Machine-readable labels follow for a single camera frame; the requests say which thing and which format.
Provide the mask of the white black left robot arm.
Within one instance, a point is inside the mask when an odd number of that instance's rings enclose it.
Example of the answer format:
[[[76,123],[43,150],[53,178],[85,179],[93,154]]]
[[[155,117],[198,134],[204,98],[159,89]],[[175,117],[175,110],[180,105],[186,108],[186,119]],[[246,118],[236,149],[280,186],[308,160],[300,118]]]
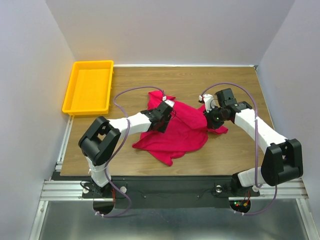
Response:
[[[172,100],[165,100],[156,108],[143,110],[129,117],[106,119],[99,116],[93,121],[78,145],[88,162],[95,193],[100,197],[106,197],[111,193],[108,161],[118,152],[115,149],[118,141],[125,141],[128,136],[138,133],[164,133],[174,105]]]

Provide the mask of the pink t shirt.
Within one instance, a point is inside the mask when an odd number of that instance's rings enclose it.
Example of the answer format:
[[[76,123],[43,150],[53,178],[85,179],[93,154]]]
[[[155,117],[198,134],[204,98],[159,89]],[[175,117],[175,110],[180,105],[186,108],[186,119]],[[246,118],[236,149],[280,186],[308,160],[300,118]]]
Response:
[[[229,131],[224,126],[218,129],[208,128],[207,120],[203,114],[204,106],[196,109],[177,101],[174,96],[168,95],[166,98],[174,102],[174,113],[165,132],[141,133],[139,141],[132,144],[134,149],[147,151],[170,167],[173,165],[174,159],[201,149],[208,141],[209,133],[222,135]]]

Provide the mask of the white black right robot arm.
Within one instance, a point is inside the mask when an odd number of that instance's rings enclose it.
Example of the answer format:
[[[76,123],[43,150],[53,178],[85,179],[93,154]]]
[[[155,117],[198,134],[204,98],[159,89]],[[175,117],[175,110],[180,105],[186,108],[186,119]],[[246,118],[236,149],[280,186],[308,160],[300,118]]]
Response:
[[[231,88],[215,95],[202,93],[198,101],[204,104],[203,114],[210,129],[216,130],[231,121],[254,140],[255,152],[262,150],[264,154],[262,164],[256,156],[254,168],[232,175],[233,194],[242,195],[249,187],[258,192],[264,184],[274,187],[303,175],[301,143],[276,132],[258,116],[255,107],[237,101]]]

